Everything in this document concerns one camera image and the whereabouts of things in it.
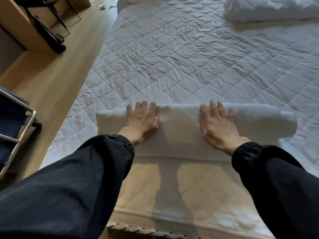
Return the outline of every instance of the white pillow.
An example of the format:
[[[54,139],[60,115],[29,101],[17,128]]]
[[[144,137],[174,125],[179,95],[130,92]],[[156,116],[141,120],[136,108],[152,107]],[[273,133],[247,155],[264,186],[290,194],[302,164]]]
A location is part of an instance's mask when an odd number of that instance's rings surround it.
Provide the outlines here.
[[[226,0],[225,17],[232,21],[269,21],[319,17],[319,0]]]
[[[297,121],[291,112],[265,104],[225,104],[233,108],[235,123],[241,136],[259,144],[276,145],[279,138],[292,137]],[[204,140],[198,124],[198,105],[157,107],[158,131],[135,147],[136,156],[175,157],[197,160],[230,161],[225,153],[211,148]],[[98,134],[113,135],[127,123],[126,108],[96,113]]]

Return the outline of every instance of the quilted mattress protector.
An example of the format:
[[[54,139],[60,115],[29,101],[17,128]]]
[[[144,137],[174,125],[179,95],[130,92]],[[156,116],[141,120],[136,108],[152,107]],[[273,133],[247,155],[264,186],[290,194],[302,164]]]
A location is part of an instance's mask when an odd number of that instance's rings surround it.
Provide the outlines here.
[[[293,112],[281,140],[319,175],[319,24],[232,24],[225,0],[144,0],[118,15],[42,167],[97,134],[97,111],[158,104],[261,103]],[[190,237],[272,238],[228,162],[136,157],[111,221]]]

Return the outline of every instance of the forearm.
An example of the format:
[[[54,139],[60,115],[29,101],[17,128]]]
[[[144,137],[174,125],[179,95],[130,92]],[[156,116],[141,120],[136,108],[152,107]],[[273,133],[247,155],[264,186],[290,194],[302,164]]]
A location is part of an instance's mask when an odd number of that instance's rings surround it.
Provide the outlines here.
[[[318,235],[319,179],[289,153],[245,143],[233,153],[232,165],[277,239]]]
[[[96,136],[0,193],[0,237],[98,238],[134,157],[124,137]]]

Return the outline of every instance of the white towel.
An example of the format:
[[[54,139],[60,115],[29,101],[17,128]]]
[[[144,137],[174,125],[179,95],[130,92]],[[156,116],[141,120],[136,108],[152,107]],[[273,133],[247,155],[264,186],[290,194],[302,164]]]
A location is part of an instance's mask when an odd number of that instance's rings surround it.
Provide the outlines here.
[[[319,18],[319,0],[226,0],[225,17],[232,21]]]
[[[297,121],[291,112],[281,112],[266,104],[225,104],[234,110],[241,136],[262,145],[276,145],[279,138],[292,137]],[[135,147],[136,156],[175,157],[197,160],[230,161],[225,153],[211,148],[199,127],[198,105],[158,106],[158,131]],[[96,113],[98,134],[112,135],[126,125],[126,108]]]

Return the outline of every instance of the crumpled white bedding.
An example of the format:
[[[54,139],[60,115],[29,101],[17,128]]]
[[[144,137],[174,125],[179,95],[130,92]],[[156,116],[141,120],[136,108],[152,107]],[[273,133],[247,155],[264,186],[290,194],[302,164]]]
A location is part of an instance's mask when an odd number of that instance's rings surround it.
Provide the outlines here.
[[[281,146],[319,175],[319,24],[234,24],[225,0],[145,0],[118,15],[42,167],[97,134],[97,111],[261,103],[298,120]],[[136,157],[111,220],[192,237],[272,237],[225,162]]]
[[[227,154],[212,149],[199,127],[200,104],[178,104],[157,107],[158,131],[134,148],[135,156],[171,157],[195,160],[230,161]],[[280,138],[292,137],[297,121],[292,112],[280,111],[267,104],[224,104],[234,111],[241,136],[261,145],[277,145]],[[98,134],[116,134],[127,123],[126,108],[96,113]]]
[[[226,0],[225,17],[254,22],[319,18],[319,0]]]

